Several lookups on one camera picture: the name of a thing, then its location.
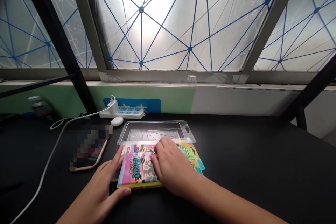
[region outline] charging cable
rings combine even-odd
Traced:
[[[54,122],[54,123],[50,126],[49,129],[54,130],[54,129],[58,128],[59,126],[61,126],[61,125],[63,124],[64,120],[66,120],[66,119],[74,119],[74,118],[77,118],[77,117],[65,117],[65,118],[62,118],[61,120],[58,120],[57,122]]]
[[[41,187],[42,187],[42,183],[43,183],[43,180],[44,180],[44,176],[45,176],[45,174],[46,174],[46,171],[47,171],[47,168],[48,168],[48,165],[49,165],[49,162],[50,162],[50,160],[51,160],[51,157],[53,156],[53,154],[54,154],[54,151],[55,151],[55,149],[56,149],[56,147],[57,147],[57,144],[58,144],[58,142],[60,141],[60,139],[61,139],[61,136],[62,136],[62,134],[63,134],[63,131],[64,131],[64,129],[65,129],[65,127],[70,123],[70,122],[72,122],[72,121],[75,121],[75,120],[77,120],[77,119],[81,119],[81,118],[85,118],[85,117],[89,117],[89,116],[93,116],[93,115],[97,115],[97,114],[99,114],[100,112],[103,112],[103,111],[105,111],[105,110],[108,110],[109,108],[111,108],[114,104],[115,104],[115,102],[116,102],[116,97],[114,96],[114,95],[112,95],[113,96],[113,98],[114,98],[114,102],[113,102],[113,104],[112,105],[110,105],[109,107],[107,107],[107,108],[104,108],[102,111],[99,111],[99,112],[96,112],[96,113],[93,113],[93,114],[89,114],[89,115],[83,115],[83,116],[81,116],[81,117],[76,117],[76,118],[72,118],[70,121],[68,121],[68,122],[66,122],[66,124],[64,124],[64,126],[63,126],[63,128],[62,128],[62,130],[61,130],[61,132],[60,132],[60,134],[59,134],[59,136],[58,136],[58,139],[57,139],[57,141],[56,141],[56,143],[55,143],[55,145],[54,145],[54,148],[53,148],[53,150],[51,151],[51,154],[50,154],[50,156],[49,156],[49,158],[48,158],[48,161],[47,161],[47,163],[45,164],[45,167],[44,167],[44,170],[43,170],[43,173],[42,173],[42,176],[41,176],[41,179],[40,179],[40,183],[39,183],[39,185],[38,185],[38,188],[37,188],[37,190],[36,190],[36,193],[34,194],[34,196],[32,197],[32,199],[29,201],[29,203],[25,206],[25,208],[15,217],[15,219],[10,223],[10,224],[13,224],[26,210],[27,210],[27,208],[31,205],[31,203],[34,201],[34,199],[36,198],[36,196],[38,195],[38,193],[40,192],[40,189],[41,189]]]

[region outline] window frame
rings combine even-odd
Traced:
[[[87,81],[109,82],[185,82],[188,75],[196,75],[199,83],[232,84],[308,84],[316,72],[253,71],[259,55],[265,47],[275,25],[289,0],[274,0],[269,13],[256,35],[240,72],[169,71],[169,70],[114,70],[107,60],[106,47],[98,32],[92,0],[76,0],[78,10],[90,43],[97,68],[81,68]],[[65,69],[1,69],[2,77],[12,80],[44,80],[65,74]]]

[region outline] clear plastic tray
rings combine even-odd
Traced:
[[[174,142],[196,142],[186,121],[128,121],[117,144],[153,144],[161,137]]]

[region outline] phone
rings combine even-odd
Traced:
[[[109,138],[109,135],[106,135],[105,131],[99,131],[101,130],[92,130],[91,134],[80,144],[80,148],[77,149],[73,161],[70,162],[69,169],[71,172],[88,170],[97,166]]]

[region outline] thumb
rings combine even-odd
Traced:
[[[129,187],[118,188],[106,200],[109,208],[112,209],[119,202],[119,200],[130,194],[131,189]]]

